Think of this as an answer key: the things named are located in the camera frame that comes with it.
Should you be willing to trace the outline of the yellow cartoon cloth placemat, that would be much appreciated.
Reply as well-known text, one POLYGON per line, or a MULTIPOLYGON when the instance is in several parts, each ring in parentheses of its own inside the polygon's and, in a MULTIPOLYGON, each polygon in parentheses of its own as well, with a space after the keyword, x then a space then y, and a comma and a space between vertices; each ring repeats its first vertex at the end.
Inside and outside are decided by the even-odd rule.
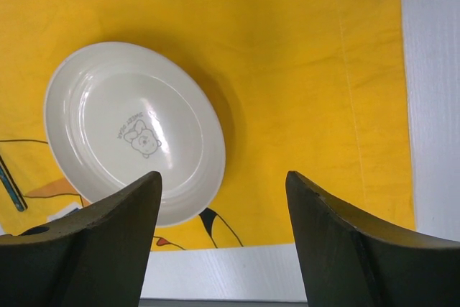
POLYGON ((86 205, 45 141, 47 83, 104 41, 164 55, 221 121, 224 182, 204 216, 155 233, 157 251, 292 242, 297 170, 381 219, 415 226, 400 0, 1 0, 1 156, 27 202, 20 234, 86 205))

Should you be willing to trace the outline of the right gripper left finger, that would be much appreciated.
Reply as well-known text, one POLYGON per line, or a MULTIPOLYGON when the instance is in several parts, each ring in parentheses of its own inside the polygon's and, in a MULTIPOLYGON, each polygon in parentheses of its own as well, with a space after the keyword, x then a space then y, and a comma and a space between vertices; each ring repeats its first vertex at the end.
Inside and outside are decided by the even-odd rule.
POLYGON ((80 211, 1 236, 2 306, 138 306, 159 214, 150 172, 80 211))

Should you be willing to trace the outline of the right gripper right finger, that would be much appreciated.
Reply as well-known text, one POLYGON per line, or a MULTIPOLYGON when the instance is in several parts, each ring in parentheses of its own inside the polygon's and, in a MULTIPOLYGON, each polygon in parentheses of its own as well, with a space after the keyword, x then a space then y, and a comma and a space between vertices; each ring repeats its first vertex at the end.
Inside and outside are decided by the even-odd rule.
POLYGON ((298 172, 285 181, 309 306, 458 306, 459 243, 380 219, 298 172))

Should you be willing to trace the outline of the cream round plate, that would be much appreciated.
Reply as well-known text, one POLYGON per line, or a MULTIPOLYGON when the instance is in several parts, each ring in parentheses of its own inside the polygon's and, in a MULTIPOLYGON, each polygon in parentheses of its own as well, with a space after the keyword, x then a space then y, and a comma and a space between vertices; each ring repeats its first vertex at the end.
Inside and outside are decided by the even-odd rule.
POLYGON ((91 203, 158 172, 159 227, 203 213, 224 179, 224 133, 208 97, 139 45, 101 42, 64 59, 47 87, 44 124, 63 175, 91 203))

